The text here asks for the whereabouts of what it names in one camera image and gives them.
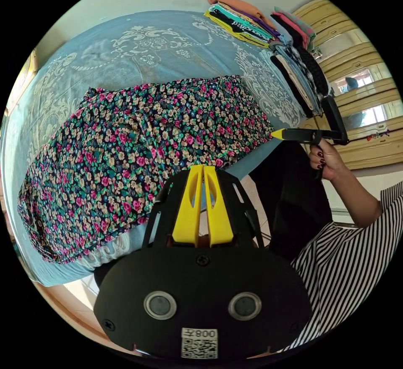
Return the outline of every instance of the floral skirt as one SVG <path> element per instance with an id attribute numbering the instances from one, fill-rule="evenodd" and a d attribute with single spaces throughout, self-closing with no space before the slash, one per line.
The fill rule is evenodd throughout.
<path id="1" fill-rule="evenodd" d="M 227 168 L 272 131 L 239 76 L 89 89 L 28 168 L 18 212 L 45 261 L 75 261 L 145 223 L 170 176 Z"/>

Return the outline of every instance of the yellow bracket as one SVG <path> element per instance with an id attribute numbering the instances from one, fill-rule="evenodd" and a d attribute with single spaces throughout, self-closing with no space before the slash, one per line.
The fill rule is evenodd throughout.
<path id="1" fill-rule="evenodd" d="M 172 237 L 176 243 L 194 244 L 199 239 L 200 209 L 202 204 L 202 181 L 207 201 L 207 222 L 210 247 L 230 243 L 233 232 L 214 166 L 191 166 L 186 182 Z"/>

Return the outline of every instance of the striped shirt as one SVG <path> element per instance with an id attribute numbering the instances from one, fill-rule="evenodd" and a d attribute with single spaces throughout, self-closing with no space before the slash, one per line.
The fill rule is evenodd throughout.
<path id="1" fill-rule="evenodd" d="M 295 348 L 341 324 L 374 289 L 403 232 L 403 181 L 381 192 L 382 215 L 369 227 L 326 225 L 292 262 L 308 290 L 312 316 Z"/>

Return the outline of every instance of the wooden wardrobe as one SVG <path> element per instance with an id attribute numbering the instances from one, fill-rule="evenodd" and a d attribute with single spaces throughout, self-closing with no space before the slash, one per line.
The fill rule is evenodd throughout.
<path id="1" fill-rule="evenodd" d="M 328 0 L 311 1 L 293 14 L 317 34 L 314 56 L 335 91 L 351 141 L 336 146 L 346 165 L 354 170 L 403 162 L 402 97 L 375 47 Z M 348 88 L 346 77 L 359 87 Z M 329 129 L 325 117 L 306 120 L 301 127 Z"/>

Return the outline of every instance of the blue bedspread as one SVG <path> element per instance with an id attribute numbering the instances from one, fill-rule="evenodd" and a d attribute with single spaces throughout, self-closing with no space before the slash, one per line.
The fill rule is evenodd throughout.
<path id="1" fill-rule="evenodd" d="M 107 90 L 183 78 L 238 74 L 275 129 L 302 120 L 290 89 L 276 78 L 261 49 L 230 36 L 201 13 L 154 11 L 119 17 L 64 44 L 41 68 L 7 122 L 2 148 L 5 196 L 18 246 L 32 278 L 45 286 L 91 274 L 96 266 L 140 247 L 145 225 L 133 228 L 79 262 L 42 260 L 27 237 L 16 203 L 27 167 L 72 114 L 89 87 Z M 228 171 L 239 179 L 278 145 L 271 140 Z"/>

